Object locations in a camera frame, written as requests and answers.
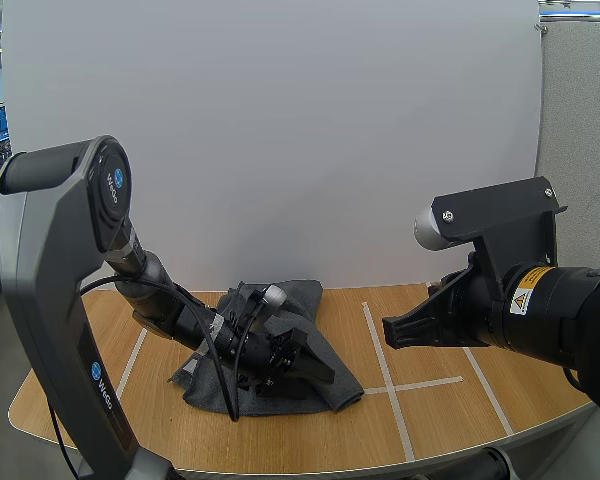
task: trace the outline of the warning label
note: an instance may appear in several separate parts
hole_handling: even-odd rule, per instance
[[[542,276],[554,267],[536,267],[529,270],[527,274],[522,278],[513,294],[511,301],[511,307],[509,308],[510,313],[516,315],[526,315],[527,309],[529,308],[529,302],[531,301],[531,294],[533,289],[538,284]]]

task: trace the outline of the floor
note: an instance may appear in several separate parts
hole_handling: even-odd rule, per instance
[[[56,445],[15,430],[7,418],[11,400],[29,371],[0,292],[0,479],[71,480]],[[77,464],[79,456],[70,452]],[[543,480],[600,479],[600,415],[594,414]]]
[[[70,480],[73,476],[56,445],[15,430],[7,418],[30,368],[0,292],[0,479]]]

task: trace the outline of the white backdrop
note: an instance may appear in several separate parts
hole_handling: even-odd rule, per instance
[[[438,279],[435,195],[533,175],[535,0],[9,0],[14,151],[112,134],[186,287]]]

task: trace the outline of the wire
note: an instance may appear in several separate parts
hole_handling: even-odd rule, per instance
[[[53,410],[53,407],[51,406],[51,404],[49,403],[48,400],[47,400],[47,404],[49,405],[49,413],[51,414],[51,423],[53,423],[53,429],[56,431],[56,438],[58,439],[58,445],[60,445],[60,450],[62,450],[62,456],[64,457],[65,462],[67,462],[67,465],[69,466],[69,470],[71,470],[71,473],[73,474],[73,476],[76,478],[76,480],[80,480],[80,477],[78,477],[78,472],[76,472],[76,469],[73,467],[71,460],[69,460],[69,455],[67,454],[67,448],[64,446],[64,442],[62,441],[62,434],[60,433],[60,427],[58,426],[58,419],[56,418],[56,412]]]
[[[240,294],[240,290],[242,289],[243,286],[244,286],[244,283],[240,282],[240,285],[238,286],[238,289],[236,290],[236,293],[235,293],[236,296]],[[185,296],[190,297],[192,300],[194,299],[193,295],[191,295],[191,293],[189,293],[189,291],[183,289],[180,285],[177,285],[177,284],[176,284],[176,287]],[[232,398],[232,403],[235,408],[235,416],[236,416],[235,421],[238,421],[238,419],[240,418],[240,403],[238,402],[238,376],[239,376],[238,367],[240,364],[240,357],[242,355],[242,350],[244,350],[244,346],[246,344],[246,339],[247,339],[247,335],[249,334],[249,330],[251,330],[251,326],[253,325],[253,322],[255,321],[256,317],[258,316],[258,313],[260,312],[260,308],[257,308],[249,316],[247,325],[245,326],[244,330],[242,331],[242,335],[240,336],[240,341],[238,342],[238,348],[236,349],[236,353],[235,353],[235,359],[233,361],[233,375],[232,375],[233,382],[231,385],[233,395],[231,398]]]
[[[575,377],[573,376],[573,373],[571,373],[570,369],[563,368],[562,371],[564,372],[564,376],[567,377],[567,380],[569,381],[569,383],[571,384],[571,386],[573,388],[575,388],[576,390],[580,390],[582,393],[586,393],[582,389],[582,385],[580,385],[580,382],[575,379]]]
[[[247,339],[247,335],[249,334],[249,330],[251,330],[251,325],[253,325],[255,319],[256,315],[249,316],[249,321],[240,336],[240,342],[238,343],[238,348],[236,350],[236,358],[233,360],[233,404],[236,407],[236,418],[240,418],[240,404],[238,403],[238,363],[240,363],[240,355],[242,355],[245,340]]]
[[[204,334],[204,339],[207,342],[207,346],[209,347],[209,352],[211,353],[211,360],[213,361],[213,365],[216,370],[216,376],[218,377],[218,383],[220,383],[220,389],[222,390],[222,397],[224,398],[224,403],[227,406],[227,411],[229,413],[229,417],[232,421],[237,422],[238,416],[236,414],[235,405],[231,402],[231,397],[229,395],[229,388],[227,387],[227,380],[222,372],[222,364],[220,363],[220,357],[218,356],[218,351],[216,350],[215,344],[213,343],[213,339],[211,338],[211,333],[206,325],[202,322],[198,314],[196,313],[196,305],[193,302],[191,294],[187,292],[187,295],[183,294],[177,288],[168,287],[163,285],[162,283],[153,282],[151,280],[145,280],[143,278],[132,278],[132,277],[120,277],[117,275],[113,275],[110,277],[104,277],[100,280],[96,280],[95,282],[90,283],[86,287],[80,289],[80,295],[84,295],[85,293],[93,290],[94,288],[101,287],[102,285],[106,285],[107,283],[113,282],[129,282],[129,283],[139,283],[140,285],[146,285],[148,287],[155,287],[158,290],[162,290],[163,292],[167,292],[173,295],[175,298],[180,300],[185,304],[191,311],[193,318],[195,318],[196,322],[198,322],[198,326],[202,330]]]

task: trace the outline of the crumpled gray towel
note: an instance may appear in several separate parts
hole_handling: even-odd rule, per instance
[[[264,323],[263,329],[273,335],[279,335],[293,327],[307,332],[308,345],[335,371],[335,379],[332,385],[316,385],[304,400],[257,397],[253,388],[249,391],[238,389],[240,414],[264,416],[316,413],[326,410],[338,412],[360,400],[364,389],[315,326],[316,314],[322,298],[320,282],[291,280],[275,285],[284,290],[287,300],[276,315],[271,316]],[[231,310],[237,311],[256,287],[263,289],[267,285],[241,285],[239,293],[236,289],[229,290],[228,294],[218,302],[218,313],[228,317]],[[205,356],[198,360],[191,373],[184,367],[192,358],[193,355],[171,377],[173,382],[185,390],[182,398],[194,407],[227,413],[213,362]],[[227,384],[231,385],[231,370],[223,366],[223,372]]]

